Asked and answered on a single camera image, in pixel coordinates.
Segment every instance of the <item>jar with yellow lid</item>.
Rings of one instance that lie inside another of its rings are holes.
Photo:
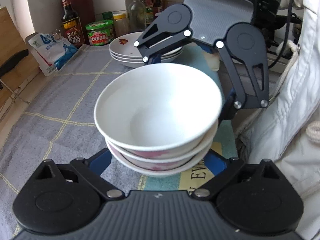
[[[129,23],[125,13],[114,14],[113,22],[116,30],[116,37],[129,33]]]

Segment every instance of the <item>dark red knife block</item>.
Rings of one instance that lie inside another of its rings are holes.
[[[89,23],[95,22],[93,1],[92,0],[70,0],[73,8],[78,13],[81,21],[82,31],[86,44],[89,44],[87,31],[85,26]]]

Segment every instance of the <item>bowl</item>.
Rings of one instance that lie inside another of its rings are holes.
[[[207,145],[205,149],[203,149],[201,152],[199,152],[197,155],[195,155],[190,161],[185,163],[184,165],[168,170],[168,171],[150,171],[144,168],[140,168],[137,165],[134,165],[133,163],[129,162],[120,152],[112,148],[112,146],[107,142],[107,147],[112,153],[112,155],[121,162],[124,166],[128,167],[129,169],[139,172],[141,174],[150,176],[150,177],[156,177],[156,178],[162,178],[162,177],[168,177],[173,176],[175,174],[179,174],[183,171],[187,171],[190,168],[192,168],[194,165],[199,163],[208,153],[208,151],[211,148],[211,143]]]
[[[117,151],[121,154],[120,151],[117,150],[117,147],[112,144],[111,142],[106,141],[106,143],[109,145],[109,147],[113,150],[113,151]],[[136,165],[137,167],[146,169],[146,170],[151,170],[151,171],[168,171],[168,170],[172,170],[175,168],[178,168],[180,166],[182,166],[183,164],[187,163],[188,161],[190,161],[190,159],[193,156],[190,157],[185,157],[183,159],[180,159],[178,161],[172,161],[172,159],[166,159],[166,162],[145,162],[145,161],[141,161],[141,160],[136,160],[135,158],[131,158],[128,156],[123,155],[124,158],[126,158],[129,162],[131,162],[132,164]]]
[[[181,53],[176,54],[175,56],[170,57],[170,58],[161,59],[161,62],[162,63],[170,63],[170,62],[174,61],[180,54]],[[141,67],[145,64],[142,61],[141,62],[131,62],[130,59],[128,59],[128,61],[119,60],[113,54],[111,54],[111,57],[114,60],[117,60],[118,62],[120,62],[122,65],[127,66],[127,67],[131,67],[131,68],[138,68],[138,67]]]
[[[136,33],[129,33],[126,35],[123,35],[121,37],[118,37],[114,39],[110,44],[109,44],[109,50],[120,57],[125,57],[125,58],[141,58],[141,54],[139,50],[134,46],[134,42],[143,34],[143,32],[136,32]],[[182,47],[174,49],[163,56],[168,56],[171,54],[174,54],[181,50]]]
[[[175,57],[175,56],[178,56],[182,53],[182,50],[179,50],[178,52],[174,53],[174,54],[171,54],[171,55],[168,55],[168,56],[162,56],[161,59],[168,59],[168,58],[172,58],[172,57]],[[113,52],[110,51],[110,54],[111,56],[114,58],[114,59],[118,59],[120,61],[130,61],[130,62],[140,62],[140,63],[144,63],[142,61],[142,57],[140,58],[125,58],[125,57],[119,57],[117,56],[116,54],[114,54]]]
[[[188,152],[218,119],[222,97],[205,73],[186,65],[145,65],[99,95],[94,121],[107,141],[128,151]]]
[[[200,151],[202,151],[209,143],[212,143],[216,133],[218,130],[218,121],[214,123],[214,125],[209,129],[209,131],[204,135],[201,142],[193,148],[191,151],[187,153],[175,152],[175,153],[161,153],[161,152],[138,152],[133,151],[133,153],[123,149],[122,147],[115,145],[111,142],[110,145],[119,151],[125,158],[128,160],[134,159],[140,162],[147,163],[169,163],[169,162],[178,162],[183,159],[193,157]]]

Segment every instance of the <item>blue and white package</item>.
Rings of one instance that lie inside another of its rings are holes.
[[[29,43],[47,62],[55,64],[57,70],[60,70],[78,50],[67,39],[55,40],[50,34],[38,33]]]

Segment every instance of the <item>yellow lid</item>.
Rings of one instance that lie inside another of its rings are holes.
[[[113,18],[115,20],[120,20],[120,19],[124,19],[126,16],[125,16],[125,13],[118,13],[118,14],[114,14],[113,15]]]

